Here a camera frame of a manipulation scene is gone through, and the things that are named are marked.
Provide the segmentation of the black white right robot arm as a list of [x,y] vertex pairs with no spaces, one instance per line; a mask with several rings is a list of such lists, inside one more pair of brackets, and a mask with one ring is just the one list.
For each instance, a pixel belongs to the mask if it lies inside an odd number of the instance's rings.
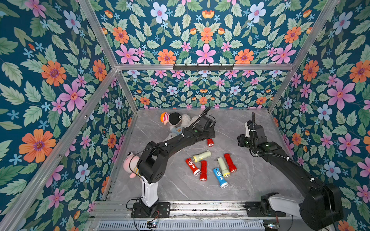
[[245,123],[246,133],[238,136],[238,145],[247,147],[254,157],[276,167],[299,190],[303,199],[268,193],[261,197],[260,211],[264,215],[286,213],[301,218],[312,230],[327,228],[344,218],[341,191],[333,183],[322,180],[304,170],[294,162],[283,148],[268,141],[264,128],[249,120]]

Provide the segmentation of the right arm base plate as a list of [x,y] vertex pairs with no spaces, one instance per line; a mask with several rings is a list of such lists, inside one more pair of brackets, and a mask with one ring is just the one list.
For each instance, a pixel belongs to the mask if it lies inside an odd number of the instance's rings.
[[248,201],[245,202],[249,217],[286,217],[286,213],[278,212],[272,209],[268,202],[265,201]]

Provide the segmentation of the pale green flashlight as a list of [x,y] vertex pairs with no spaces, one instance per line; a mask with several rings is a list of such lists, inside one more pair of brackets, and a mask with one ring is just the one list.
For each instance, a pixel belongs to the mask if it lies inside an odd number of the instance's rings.
[[212,155],[212,153],[210,151],[206,151],[206,152],[203,152],[201,154],[194,155],[192,157],[192,160],[193,160],[194,163],[198,163],[198,162],[210,157],[211,155]]
[[225,161],[222,157],[219,157],[217,158],[217,162],[219,164],[219,167],[220,167],[220,171],[221,171],[221,174],[224,178],[227,178],[230,176],[230,171],[228,170],[226,164],[225,164]]

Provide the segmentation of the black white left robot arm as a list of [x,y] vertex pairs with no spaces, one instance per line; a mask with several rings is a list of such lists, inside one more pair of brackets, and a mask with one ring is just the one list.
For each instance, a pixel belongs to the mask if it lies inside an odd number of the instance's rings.
[[213,116],[202,115],[183,132],[167,141],[149,142],[137,163],[138,173],[143,178],[143,193],[141,203],[148,208],[157,205],[158,182],[163,177],[168,160],[182,149],[197,142],[215,138]]

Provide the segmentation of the white teddy bear blue shirt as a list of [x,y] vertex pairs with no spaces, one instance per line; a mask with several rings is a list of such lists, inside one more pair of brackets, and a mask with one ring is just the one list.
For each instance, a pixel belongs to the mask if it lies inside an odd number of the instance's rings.
[[167,136],[165,141],[176,137],[177,135],[181,135],[185,128],[189,127],[192,123],[194,123],[199,116],[189,116],[188,114],[182,114],[181,120],[178,125],[170,125],[170,134]]

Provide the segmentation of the red flashlight plain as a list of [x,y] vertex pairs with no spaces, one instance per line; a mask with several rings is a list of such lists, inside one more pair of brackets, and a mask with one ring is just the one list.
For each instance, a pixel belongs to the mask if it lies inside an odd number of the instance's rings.
[[214,141],[213,141],[213,139],[208,139],[208,140],[207,140],[207,145],[208,145],[209,147],[213,147],[213,146],[214,146]]
[[199,179],[203,182],[207,181],[208,176],[207,176],[207,161],[202,160],[201,161],[201,173]]
[[236,172],[238,169],[237,169],[237,167],[235,166],[235,164],[234,164],[234,162],[233,162],[233,160],[232,160],[232,158],[231,158],[231,155],[230,155],[230,154],[228,154],[228,153],[226,153],[226,154],[224,154],[224,157],[225,157],[226,163],[227,163],[227,165],[228,165],[229,171],[230,171],[231,173]]

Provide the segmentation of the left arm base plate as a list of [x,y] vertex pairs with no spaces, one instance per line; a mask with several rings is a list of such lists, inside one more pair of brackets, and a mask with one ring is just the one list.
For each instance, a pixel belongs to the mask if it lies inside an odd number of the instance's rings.
[[170,216],[170,202],[156,202],[148,207],[143,202],[134,203],[131,218],[168,218]]

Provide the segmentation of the red flashlight white logo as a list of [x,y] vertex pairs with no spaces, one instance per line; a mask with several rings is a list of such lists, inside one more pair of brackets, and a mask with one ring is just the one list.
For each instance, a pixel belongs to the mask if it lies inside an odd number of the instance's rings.
[[198,176],[201,173],[201,170],[193,163],[192,159],[188,158],[186,160],[187,165],[192,170],[194,176]]

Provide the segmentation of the blue flashlight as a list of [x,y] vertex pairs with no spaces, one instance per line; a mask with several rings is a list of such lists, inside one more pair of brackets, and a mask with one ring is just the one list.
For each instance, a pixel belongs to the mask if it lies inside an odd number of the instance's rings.
[[219,182],[220,188],[221,189],[226,188],[228,186],[228,182],[224,179],[220,169],[219,168],[214,168],[213,173],[215,174],[215,176],[216,176],[216,178]]

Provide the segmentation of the pink plush toy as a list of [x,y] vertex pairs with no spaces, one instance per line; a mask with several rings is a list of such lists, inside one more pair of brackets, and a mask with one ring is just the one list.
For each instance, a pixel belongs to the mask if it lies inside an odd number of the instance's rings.
[[140,160],[140,157],[135,155],[132,152],[129,152],[126,159],[123,162],[123,169],[129,173],[129,177],[135,178],[136,176],[140,177],[137,163]]

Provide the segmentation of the black hook rail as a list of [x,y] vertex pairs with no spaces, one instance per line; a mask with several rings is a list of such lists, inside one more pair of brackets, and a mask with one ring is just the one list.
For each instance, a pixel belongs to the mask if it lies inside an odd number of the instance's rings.
[[229,71],[234,69],[233,64],[174,64],[174,71]]

